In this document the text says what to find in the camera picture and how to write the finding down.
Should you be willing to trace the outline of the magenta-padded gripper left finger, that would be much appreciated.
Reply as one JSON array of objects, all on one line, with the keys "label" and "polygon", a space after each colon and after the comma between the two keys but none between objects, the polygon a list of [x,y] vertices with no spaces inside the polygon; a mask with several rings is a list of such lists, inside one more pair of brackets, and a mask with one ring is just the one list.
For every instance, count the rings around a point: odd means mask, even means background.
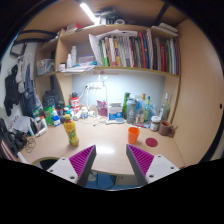
[{"label": "magenta-padded gripper left finger", "polygon": [[96,146],[92,145],[70,158],[60,158],[48,169],[48,172],[85,187],[95,157]]}]

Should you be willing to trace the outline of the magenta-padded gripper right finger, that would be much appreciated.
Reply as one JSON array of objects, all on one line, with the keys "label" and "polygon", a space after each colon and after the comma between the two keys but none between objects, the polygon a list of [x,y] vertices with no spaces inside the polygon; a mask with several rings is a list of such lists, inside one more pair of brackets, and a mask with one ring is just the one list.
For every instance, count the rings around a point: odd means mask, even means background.
[{"label": "magenta-padded gripper right finger", "polygon": [[153,156],[134,145],[126,145],[126,155],[140,186],[155,182],[179,170],[163,155]]}]

